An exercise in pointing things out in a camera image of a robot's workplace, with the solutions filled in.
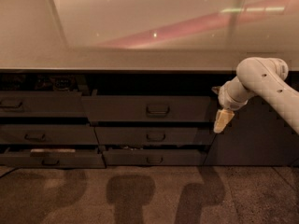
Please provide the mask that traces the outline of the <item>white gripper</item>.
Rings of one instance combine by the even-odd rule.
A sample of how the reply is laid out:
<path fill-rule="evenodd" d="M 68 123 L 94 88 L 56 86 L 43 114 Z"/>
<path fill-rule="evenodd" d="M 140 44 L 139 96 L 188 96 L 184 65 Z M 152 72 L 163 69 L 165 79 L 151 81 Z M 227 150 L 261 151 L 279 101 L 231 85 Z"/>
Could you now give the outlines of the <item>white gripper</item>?
<path fill-rule="evenodd" d="M 223 86 L 214 86 L 212 91 L 218 94 L 219 103 L 224 108 L 216 113 L 213 128 L 215 133 L 221 133 L 235 116 L 233 111 L 245 106 L 249 99 L 255 96 L 255 93 L 246 89 L 238 79 L 227 81 Z"/>

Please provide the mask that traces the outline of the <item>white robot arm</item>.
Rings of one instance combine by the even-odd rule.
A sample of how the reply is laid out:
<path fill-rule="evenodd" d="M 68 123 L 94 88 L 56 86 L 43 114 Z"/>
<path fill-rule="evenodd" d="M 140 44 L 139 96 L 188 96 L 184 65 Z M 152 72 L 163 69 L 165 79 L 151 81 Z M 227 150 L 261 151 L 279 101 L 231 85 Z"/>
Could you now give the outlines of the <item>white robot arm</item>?
<path fill-rule="evenodd" d="M 288 73 L 288 65 L 278 58 L 243 60 L 236 68 L 236 76 L 214 89 L 221 105 L 214 132 L 221 133 L 236 110 L 252 97 L 260 96 L 299 134 L 299 92 L 285 82 Z"/>

